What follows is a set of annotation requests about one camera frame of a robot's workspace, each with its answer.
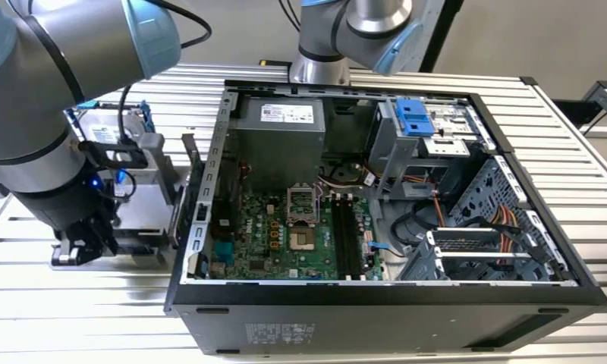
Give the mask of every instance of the motherboard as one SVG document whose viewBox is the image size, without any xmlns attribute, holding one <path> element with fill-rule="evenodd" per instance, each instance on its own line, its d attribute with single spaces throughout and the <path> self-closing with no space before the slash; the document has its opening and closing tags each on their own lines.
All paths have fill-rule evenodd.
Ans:
<svg viewBox="0 0 607 364">
<path fill-rule="evenodd" d="M 383 279 L 367 201 L 305 189 L 243 194 L 236 239 L 215 244 L 213 278 Z"/>
</svg>

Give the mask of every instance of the open computer tower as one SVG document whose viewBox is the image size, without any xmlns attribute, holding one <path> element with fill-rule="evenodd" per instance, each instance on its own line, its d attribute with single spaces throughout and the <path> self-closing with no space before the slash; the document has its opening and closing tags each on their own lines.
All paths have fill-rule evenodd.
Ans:
<svg viewBox="0 0 607 364">
<path fill-rule="evenodd" d="M 607 306 L 476 94 L 228 81 L 173 219 L 206 354 L 510 351 Z"/>
</svg>

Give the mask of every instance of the white label sticker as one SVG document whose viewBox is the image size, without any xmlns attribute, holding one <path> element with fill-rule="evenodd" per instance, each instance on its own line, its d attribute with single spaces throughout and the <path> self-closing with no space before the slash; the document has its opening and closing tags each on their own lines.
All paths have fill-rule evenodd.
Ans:
<svg viewBox="0 0 607 364">
<path fill-rule="evenodd" d="M 373 182 L 375 182 L 375 174 L 372 174 L 371 172 L 368 172 L 368 175 L 367 175 L 367 178 L 364 178 L 364 184 L 371 187 L 373 185 Z"/>
<path fill-rule="evenodd" d="M 247 341 L 255 345 L 309 344 L 315 324 L 245 324 Z"/>
<path fill-rule="evenodd" d="M 106 125 L 94 125 L 90 128 L 93 140 L 105 143 L 105 144 L 116 144 L 118 141 L 118 128 L 109 127 Z"/>
<path fill-rule="evenodd" d="M 261 121 L 313 124 L 312 105 L 264 104 L 261 107 Z"/>
</svg>

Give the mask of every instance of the slotted aluminum surface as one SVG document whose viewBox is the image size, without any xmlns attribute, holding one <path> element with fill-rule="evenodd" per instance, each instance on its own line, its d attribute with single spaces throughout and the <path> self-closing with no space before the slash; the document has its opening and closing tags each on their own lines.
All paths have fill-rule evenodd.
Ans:
<svg viewBox="0 0 607 364">
<path fill-rule="evenodd" d="M 182 133 L 206 157 L 224 79 L 285 81 L 281 67 L 180 65 L 132 88 L 153 107 L 176 164 Z M 538 87 L 518 78 L 440 74 L 380 77 L 353 71 L 353 86 L 479 93 L 555 217 L 607 294 L 607 166 L 563 122 Z M 102 97 L 113 102 L 118 93 Z M 0 362 L 220 362 L 202 356 L 177 318 L 164 317 L 166 271 L 52 271 L 52 232 L 14 199 L 0 202 Z M 413 357 L 273 356 L 233 362 L 607 362 L 607 311 L 511 354 Z"/>
</svg>

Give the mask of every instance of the expansion slot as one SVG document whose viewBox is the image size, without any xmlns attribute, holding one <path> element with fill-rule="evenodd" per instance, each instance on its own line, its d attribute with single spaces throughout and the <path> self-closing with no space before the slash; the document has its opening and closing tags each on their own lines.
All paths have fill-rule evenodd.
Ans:
<svg viewBox="0 0 607 364">
<path fill-rule="evenodd" d="M 332 201 L 332 233 L 335 237 L 335 255 L 337 259 L 337 278 L 359 280 L 361 274 L 360 249 L 357 243 L 357 223 L 352 201 Z"/>
</svg>

